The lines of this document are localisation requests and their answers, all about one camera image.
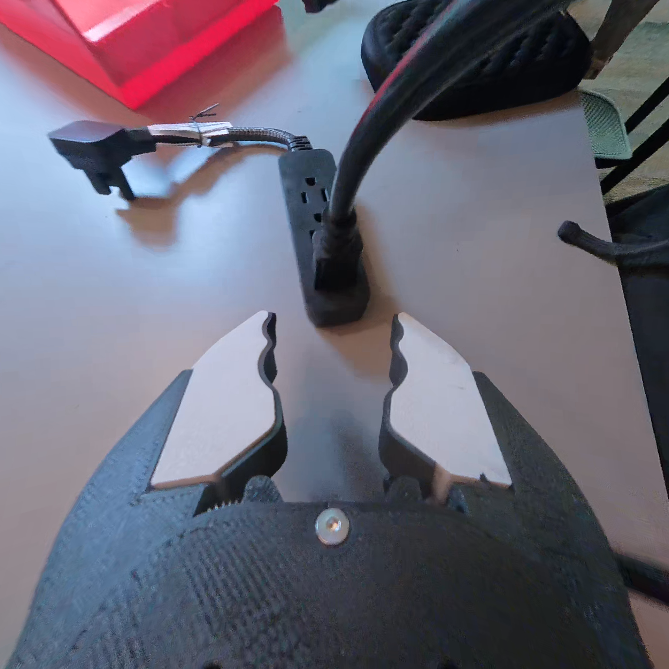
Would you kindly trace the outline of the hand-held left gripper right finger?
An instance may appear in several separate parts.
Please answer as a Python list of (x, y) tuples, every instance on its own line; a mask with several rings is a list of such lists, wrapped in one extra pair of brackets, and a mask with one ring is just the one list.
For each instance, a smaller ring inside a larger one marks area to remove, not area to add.
[(454, 347), (407, 313), (391, 326), (391, 389), (379, 456), (389, 476), (423, 490), (513, 482), (474, 373)]

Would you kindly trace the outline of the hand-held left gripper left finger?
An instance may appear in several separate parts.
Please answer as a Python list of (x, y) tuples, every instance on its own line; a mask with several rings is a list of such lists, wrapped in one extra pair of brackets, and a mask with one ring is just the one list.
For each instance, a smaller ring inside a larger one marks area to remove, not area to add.
[(261, 310), (193, 366), (151, 478), (154, 489), (218, 484), (242, 490), (272, 477), (288, 439), (278, 391), (276, 314)]

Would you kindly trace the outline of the mesh office chair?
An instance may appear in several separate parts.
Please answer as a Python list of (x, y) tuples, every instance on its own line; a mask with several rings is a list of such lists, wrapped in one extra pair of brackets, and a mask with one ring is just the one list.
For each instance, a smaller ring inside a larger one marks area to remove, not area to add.
[(595, 166), (598, 170), (609, 170), (600, 183), (603, 197), (668, 144), (668, 121), (636, 149), (631, 148), (629, 138), (667, 98), (668, 79), (665, 79), (624, 121), (612, 100), (597, 92), (579, 90)]

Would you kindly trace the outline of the red plastic bin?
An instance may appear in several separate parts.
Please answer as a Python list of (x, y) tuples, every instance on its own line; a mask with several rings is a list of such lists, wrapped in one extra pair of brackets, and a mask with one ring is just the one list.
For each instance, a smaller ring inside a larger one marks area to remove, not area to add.
[(1, 24), (131, 110), (277, 1), (2, 1)]

